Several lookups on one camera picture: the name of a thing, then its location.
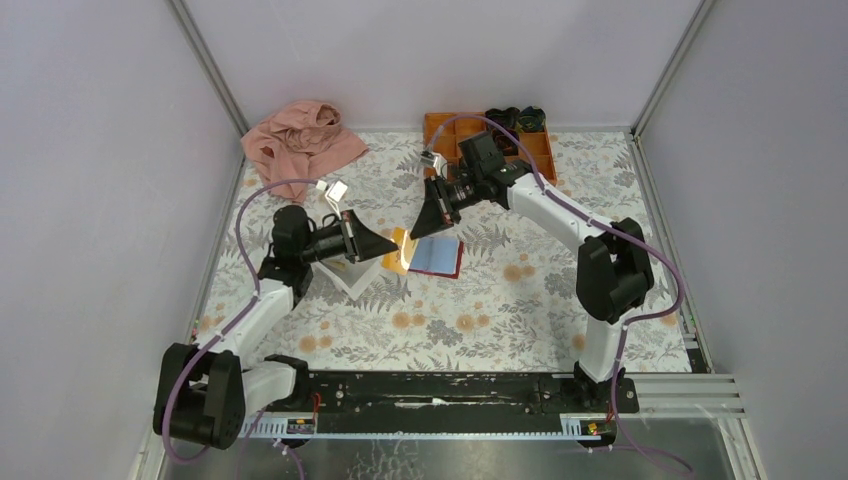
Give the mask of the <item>white plastic card box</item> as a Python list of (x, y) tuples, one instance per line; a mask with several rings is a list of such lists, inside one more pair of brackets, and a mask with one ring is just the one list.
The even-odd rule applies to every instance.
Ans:
[(381, 261), (377, 259), (351, 263), (343, 257), (320, 260), (314, 264), (329, 277), (338, 291), (352, 300), (358, 300), (370, 284), (379, 276)]

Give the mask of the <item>red card holder wallet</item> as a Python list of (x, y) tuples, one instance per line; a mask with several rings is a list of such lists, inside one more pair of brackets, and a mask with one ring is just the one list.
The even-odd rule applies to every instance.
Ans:
[(418, 240), (409, 271), (457, 279), (463, 253), (464, 243), (457, 238), (424, 237)]

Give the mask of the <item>gold VIP card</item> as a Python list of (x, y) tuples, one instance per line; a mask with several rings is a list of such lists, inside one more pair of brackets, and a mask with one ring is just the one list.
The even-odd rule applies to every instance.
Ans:
[(382, 257), (381, 266), (389, 272), (406, 275), (410, 270), (419, 241), (412, 239), (410, 233), (400, 227), (392, 230), (389, 239), (397, 246), (397, 249)]

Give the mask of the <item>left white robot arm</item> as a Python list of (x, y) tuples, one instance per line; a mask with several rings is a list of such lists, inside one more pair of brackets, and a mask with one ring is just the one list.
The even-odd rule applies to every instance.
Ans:
[(255, 290), (244, 310), (221, 329), (193, 343), (174, 343), (163, 354), (152, 428), (167, 452), (176, 453), (174, 440), (225, 450), (248, 415), (274, 403), (288, 411), (310, 403), (306, 361), (274, 354), (246, 367), (243, 356), (304, 299), (320, 261), (356, 264), (397, 249), (352, 210), (329, 214), (318, 225), (300, 206), (278, 209), (267, 253), (250, 270)]

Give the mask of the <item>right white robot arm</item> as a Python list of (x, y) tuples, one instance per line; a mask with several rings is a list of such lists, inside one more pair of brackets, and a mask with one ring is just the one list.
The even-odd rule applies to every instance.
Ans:
[(576, 362), (575, 402), (597, 412), (613, 398), (624, 322), (640, 308), (655, 280), (644, 235), (631, 218), (609, 221), (558, 191), (524, 160), (507, 160), (489, 133), (459, 144), (455, 176), (433, 174), (411, 229), (413, 239), (459, 223), (463, 209), (489, 201), (543, 229), (576, 256), (575, 292), (590, 317), (586, 344)]

